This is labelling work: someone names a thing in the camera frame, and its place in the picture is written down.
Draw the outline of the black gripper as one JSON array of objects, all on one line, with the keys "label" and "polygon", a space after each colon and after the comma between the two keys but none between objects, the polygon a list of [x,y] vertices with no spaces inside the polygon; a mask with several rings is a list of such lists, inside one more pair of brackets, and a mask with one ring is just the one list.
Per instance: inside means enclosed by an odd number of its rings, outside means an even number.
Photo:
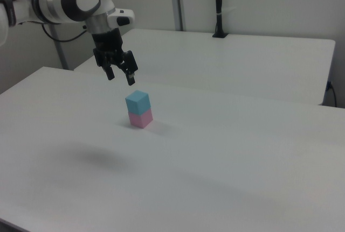
[{"label": "black gripper", "polygon": [[106,33],[92,34],[95,43],[93,50],[96,64],[102,67],[108,80],[115,78],[112,64],[118,66],[124,73],[129,86],[135,83],[135,72],[138,70],[132,51],[122,49],[122,36],[119,28]]}]

